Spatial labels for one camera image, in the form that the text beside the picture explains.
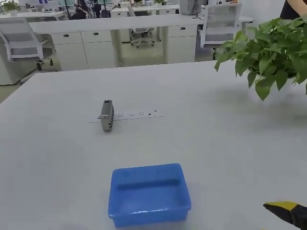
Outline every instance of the black clothing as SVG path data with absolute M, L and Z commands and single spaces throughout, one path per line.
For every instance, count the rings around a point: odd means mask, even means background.
M 101 5 L 98 3 L 94 4 L 94 12 L 96 13 L 96 18 L 100 18 Z
M 295 18 L 299 18 L 299 15 L 297 12 L 295 12 L 295 10 L 292 9 L 288 1 L 285 0 L 280 17 L 282 19 L 295 19 Z
M 77 5 L 77 7 L 80 7 L 83 10 L 88 12 L 88 7 L 87 6 Z M 84 13 L 82 10 L 77 9 L 76 13 L 71 17 L 71 19 L 72 20 L 86 19 L 86 13 Z

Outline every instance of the pothos plant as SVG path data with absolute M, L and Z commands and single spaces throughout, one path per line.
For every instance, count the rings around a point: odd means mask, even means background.
M 238 32 L 232 41 L 225 42 L 218 49 L 214 68 L 218 71 L 221 63 L 236 60 L 236 75 L 242 76 L 247 71 L 248 86 L 255 84 L 262 100 L 269 95 L 274 83 L 278 90 L 288 79 L 303 83 L 307 79 L 306 21 L 306 17 L 273 19 L 257 28 L 250 27 L 255 35 L 253 39 L 248 39 L 242 31 Z
M 20 11 L 20 6 L 17 2 L 15 2 L 14 0 L 12 1 L 8 1 L 8 2 L 4 2 L 2 4 L 2 8 L 6 11 L 6 12 L 10 12 L 10 11 Z

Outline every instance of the power strip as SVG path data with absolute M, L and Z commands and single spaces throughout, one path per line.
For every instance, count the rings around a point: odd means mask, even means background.
M 162 117 L 162 115 L 157 110 L 151 110 L 147 112 L 127 112 L 114 114 L 114 121 L 121 120 L 134 120 L 134 119 L 144 119 L 144 118 L 155 118 Z M 90 121 L 90 123 L 100 122 L 100 116 L 97 116 L 96 119 Z

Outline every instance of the gray chair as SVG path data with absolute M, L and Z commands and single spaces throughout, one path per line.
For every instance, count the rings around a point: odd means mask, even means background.
M 241 3 L 227 3 L 207 5 L 204 10 L 203 27 L 200 30 L 201 48 L 213 48 L 215 53 L 218 47 L 234 38 L 241 29 L 239 16 Z
M 128 7 L 128 10 L 129 10 L 130 17 L 135 17 L 135 13 L 134 13 L 131 5 L 128 5 L 127 7 Z M 136 44 L 136 47 L 139 48 L 140 44 L 142 42 L 145 42 L 145 43 L 150 43 L 151 46 L 154 46 L 154 40 L 147 37 L 148 34 L 150 34 L 152 30 L 154 30 L 154 28 L 135 28 L 135 29 L 133 29 L 132 34 L 133 35 L 141 34 L 141 37 L 133 39 L 131 41 L 131 45 L 133 46 L 134 44 Z
M 42 70 L 41 62 L 52 55 L 52 48 L 43 48 L 48 40 L 40 42 L 25 18 L 0 19 L 0 37 L 9 61 L 35 61 L 37 69 Z

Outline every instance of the metal device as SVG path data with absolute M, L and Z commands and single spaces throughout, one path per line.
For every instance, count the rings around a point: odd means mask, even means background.
M 100 122 L 104 131 L 112 130 L 114 119 L 114 107 L 111 100 L 105 100 L 102 106 Z
M 263 206 L 280 219 L 307 230 L 307 207 L 291 201 L 269 202 Z

